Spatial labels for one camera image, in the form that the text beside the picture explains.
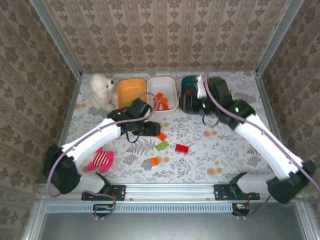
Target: gray panel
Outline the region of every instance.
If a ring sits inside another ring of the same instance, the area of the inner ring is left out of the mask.
[[[252,218],[230,213],[46,214],[40,240],[305,240],[295,204],[269,203]]]

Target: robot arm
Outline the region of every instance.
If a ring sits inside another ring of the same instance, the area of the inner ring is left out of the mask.
[[[95,173],[81,172],[82,162],[98,148],[124,133],[132,132],[136,136],[158,136],[161,133],[158,122],[126,122],[149,115],[150,110],[151,107],[148,104],[137,98],[131,107],[110,112],[98,126],[77,140],[61,147],[50,146],[46,152],[43,174],[48,177],[54,163],[62,154],[65,154],[53,172],[51,183],[61,194],[72,191],[98,193],[105,185],[104,179]]]
[[[278,202],[286,204],[300,192],[308,183],[306,176],[287,158],[292,160],[305,170],[309,175],[315,172],[316,166],[312,161],[304,162],[300,157],[287,149],[263,124],[254,109],[243,100],[233,100],[228,90],[226,81],[221,77],[212,77],[207,80],[208,89],[215,100],[226,110],[244,118],[261,129],[264,133],[248,122],[240,122],[222,112],[207,96],[204,80],[197,78],[197,98],[202,102],[205,114],[216,114],[219,120],[244,137],[267,161],[272,168],[272,174],[253,175],[241,173],[237,177],[237,186],[244,193],[266,193]]]

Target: white stuffed animal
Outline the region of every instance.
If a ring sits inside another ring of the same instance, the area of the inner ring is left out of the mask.
[[[100,108],[111,112],[115,110],[115,106],[110,103],[111,100],[117,98],[114,91],[114,81],[107,78],[103,74],[94,74],[90,79],[89,98],[92,106],[99,110]]]

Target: pink stuffed toy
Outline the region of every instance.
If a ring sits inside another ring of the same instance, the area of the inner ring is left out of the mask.
[[[93,161],[88,166],[88,171],[92,171],[95,167],[98,167],[101,173],[108,171],[114,163],[115,154],[113,151],[103,151],[100,147],[94,157]]]

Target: red block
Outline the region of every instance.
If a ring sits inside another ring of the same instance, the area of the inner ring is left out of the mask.
[[[189,147],[188,147],[188,146],[183,146],[183,145],[177,144],[177,145],[175,146],[175,151],[176,151],[176,152],[180,152],[180,153],[187,154],[188,151],[189,151]]]

